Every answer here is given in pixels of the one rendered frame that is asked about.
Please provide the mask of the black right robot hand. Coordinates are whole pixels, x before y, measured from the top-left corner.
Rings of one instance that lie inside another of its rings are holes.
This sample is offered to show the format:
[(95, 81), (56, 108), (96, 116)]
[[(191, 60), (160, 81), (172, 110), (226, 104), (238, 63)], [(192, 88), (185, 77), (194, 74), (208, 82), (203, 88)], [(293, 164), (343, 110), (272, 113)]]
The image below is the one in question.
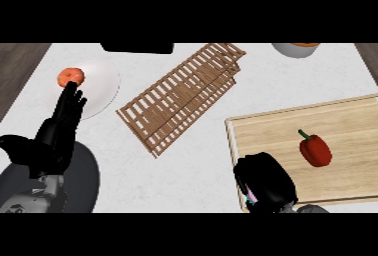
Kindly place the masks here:
[(273, 156), (260, 152), (238, 159), (235, 180), (244, 195), (253, 194), (257, 202), (247, 203), (251, 213), (279, 213), (299, 201), (293, 179)]

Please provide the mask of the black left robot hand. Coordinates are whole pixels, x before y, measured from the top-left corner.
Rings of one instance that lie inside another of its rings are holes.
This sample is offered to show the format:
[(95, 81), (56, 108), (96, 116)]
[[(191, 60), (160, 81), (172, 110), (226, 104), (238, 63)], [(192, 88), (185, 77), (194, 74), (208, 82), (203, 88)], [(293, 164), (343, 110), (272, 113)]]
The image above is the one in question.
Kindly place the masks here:
[(61, 93), (53, 115), (43, 121), (33, 139), (19, 135), (0, 136), (0, 149), (11, 162), (30, 169), (30, 178), (62, 175), (71, 164), (76, 131), (87, 99), (70, 81)]

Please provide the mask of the dark grey round tray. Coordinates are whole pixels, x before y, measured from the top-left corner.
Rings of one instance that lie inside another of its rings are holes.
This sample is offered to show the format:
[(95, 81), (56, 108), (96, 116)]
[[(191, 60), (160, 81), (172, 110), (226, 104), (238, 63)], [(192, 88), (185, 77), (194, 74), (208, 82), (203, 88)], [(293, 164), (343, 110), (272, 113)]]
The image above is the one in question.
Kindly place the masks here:
[[(62, 176), (68, 195), (62, 213), (90, 213), (98, 200), (101, 172), (95, 155), (80, 142), (74, 145), (71, 164)], [(43, 187), (39, 179), (30, 178), (28, 167), (11, 164), (0, 174), (0, 206), (16, 193)]]

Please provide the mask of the brown wooden tiered shelf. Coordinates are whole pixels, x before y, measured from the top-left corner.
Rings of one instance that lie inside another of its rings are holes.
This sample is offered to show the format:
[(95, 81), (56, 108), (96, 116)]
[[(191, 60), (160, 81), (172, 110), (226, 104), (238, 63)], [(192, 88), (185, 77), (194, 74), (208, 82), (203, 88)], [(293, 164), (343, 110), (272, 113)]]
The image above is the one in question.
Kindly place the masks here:
[(154, 157), (236, 84), (245, 54), (232, 43), (207, 43), (115, 111)]

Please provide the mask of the red bell pepper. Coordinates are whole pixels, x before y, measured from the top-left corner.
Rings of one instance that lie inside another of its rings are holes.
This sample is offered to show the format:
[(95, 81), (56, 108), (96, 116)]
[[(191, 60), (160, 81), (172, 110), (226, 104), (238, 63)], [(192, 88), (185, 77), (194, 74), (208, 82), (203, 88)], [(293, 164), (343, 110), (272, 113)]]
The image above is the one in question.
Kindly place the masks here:
[(309, 135), (303, 130), (299, 130), (303, 136), (300, 142), (300, 152), (313, 167), (324, 167), (331, 163), (332, 153), (328, 144), (318, 135)]

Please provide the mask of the pale wooden cutting board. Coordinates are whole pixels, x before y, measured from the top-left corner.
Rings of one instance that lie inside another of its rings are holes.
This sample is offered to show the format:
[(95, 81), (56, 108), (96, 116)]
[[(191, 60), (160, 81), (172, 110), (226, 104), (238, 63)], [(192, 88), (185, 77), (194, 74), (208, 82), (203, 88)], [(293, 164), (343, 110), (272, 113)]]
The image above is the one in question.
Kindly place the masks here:
[[(260, 152), (273, 156), (301, 205), (378, 202), (378, 94), (234, 117), (225, 124), (232, 157)], [(330, 146), (325, 167), (301, 156), (306, 134)]]

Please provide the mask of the white round plate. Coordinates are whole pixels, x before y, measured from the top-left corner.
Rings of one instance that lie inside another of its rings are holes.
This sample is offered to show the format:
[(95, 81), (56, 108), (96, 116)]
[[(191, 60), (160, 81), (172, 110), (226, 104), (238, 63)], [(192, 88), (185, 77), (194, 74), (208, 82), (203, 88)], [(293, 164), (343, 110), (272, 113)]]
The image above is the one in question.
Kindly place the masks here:
[(84, 72), (84, 82), (78, 86), (87, 103), (81, 119), (98, 115), (114, 101), (120, 89), (120, 73), (115, 66), (105, 60), (92, 59), (70, 63), (68, 68), (80, 68)]

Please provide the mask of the black appliance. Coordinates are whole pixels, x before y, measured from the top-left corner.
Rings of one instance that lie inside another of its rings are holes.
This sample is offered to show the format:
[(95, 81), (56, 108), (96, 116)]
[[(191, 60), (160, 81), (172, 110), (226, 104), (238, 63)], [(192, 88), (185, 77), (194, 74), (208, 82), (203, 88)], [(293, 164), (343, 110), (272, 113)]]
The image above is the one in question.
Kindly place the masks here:
[(129, 52), (145, 54), (172, 54), (173, 43), (102, 43), (102, 48), (108, 52)]

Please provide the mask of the grey bowl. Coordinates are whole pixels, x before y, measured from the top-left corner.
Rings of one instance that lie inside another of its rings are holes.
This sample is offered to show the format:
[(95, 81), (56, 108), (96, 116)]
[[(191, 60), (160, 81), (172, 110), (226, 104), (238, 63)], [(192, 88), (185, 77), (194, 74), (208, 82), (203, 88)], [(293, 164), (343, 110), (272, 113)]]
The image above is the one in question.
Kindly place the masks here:
[(313, 54), (318, 47), (303, 48), (294, 46), (291, 43), (273, 43), (273, 48), (278, 50), (278, 52), (291, 58), (309, 57)]

